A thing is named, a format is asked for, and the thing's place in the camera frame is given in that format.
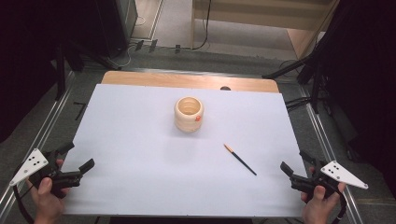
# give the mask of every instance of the white paper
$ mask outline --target white paper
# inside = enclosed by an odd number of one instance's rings
[[[174,124],[185,96],[205,106],[195,133]],[[279,168],[306,176],[279,93],[99,84],[74,144],[63,170],[95,166],[70,190],[66,214],[299,217],[304,206]]]

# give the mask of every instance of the table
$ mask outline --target table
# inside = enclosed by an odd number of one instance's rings
[[[223,86],[232,91],[219,91]],[[63,170],[76,169],[91,157],[96,165],[66,197],[65,213],[299,217],[304,206],[300,193],[290,188],[279,165],[285,161],[299,175],[305,170],[277,92],[273,80],[106,73],[92,95]],[[175,103],[172,97],[190,93],[203,100],[205,115],[199,131],[185,134],[173,125],[169,110]],[[243,123],[229,122],[238,121],[234,114],[240,107]],[[251,127],[257,132],[250,132]]]
[[[206,19],[208,0],[193,0],[191,47],[194,20]],[[297,58],[303,58],[326,31],[339,0],[212,0],[210,20],[288,28]]]

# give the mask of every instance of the hand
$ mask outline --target hand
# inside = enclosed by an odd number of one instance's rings
[[[58,165],[61,167],[64,161],[57,160]],[[26,181],[29,188],[32,187],[32,183],[29,180]],[[49,177],[43,178],[41,180],[38,189],[31,188],[30,192],[35,202],[36,214],[35,214],[35,224],[53,224],[64,212],[64,201],[57,198],[50,191],[52,189],[52,180]],[[66,194],[69,189],[62,189]]]
[[[340,192],[344,191],[346,187],[345,183],[338,184],[338,189]],[[322,186],[316,186],[314,190],[314,197],[311,201],[307,203],[303,210],[303,221],[306,224],[325,224],[327,219],[334,209],[334,207],[338,204],[340,200],[340,195],[338,193],[332,194],[329,198],[325,199],[324,194],[326,189]],[[306,202],[308,195],[306,193],[301,193],[301,200]]]

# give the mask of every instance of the white table surface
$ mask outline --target white table surface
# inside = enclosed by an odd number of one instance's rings
[[[205,106],[195,133],[174,125],[184,96]],[[74,144],[63,171],[95,166],[65,198],[66,214],[299,217],[304,206],[279,168],[306,176],[280,93],[98,84]]]

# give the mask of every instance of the person's hand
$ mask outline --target person's hand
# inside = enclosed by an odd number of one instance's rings
[[[64,161],[56,161],[59,166],[62,166]],[[29,180],[26,181],[29,188],[32,187],[32,183]],[[35,202],[36,213],[35,213],[35,224],[52,224],[55,223],[64,212],[64,201],[57,198],[50,191],[52,189],[52,180],[48,177],[41,180],[38,189],[31,188],[30,192]],[[69,189],[62,189],[66,194]]]
[[[345,183],[340,183],[338,185],[338,189],[340,192],[344,191],[346,187]],[[309,201],[304,210],[303,210],[303,221],[306,224],[325,224],[327,219],[334,209],[334,207],[340,201],[340,195],[338,193],[332,194],[329,198],[325,199],[324,194],[326,189],[322,186],[316,186],[314,190],[314,196]],[[304,192],[301,193],[301,200],[306,202],[308,195]]]

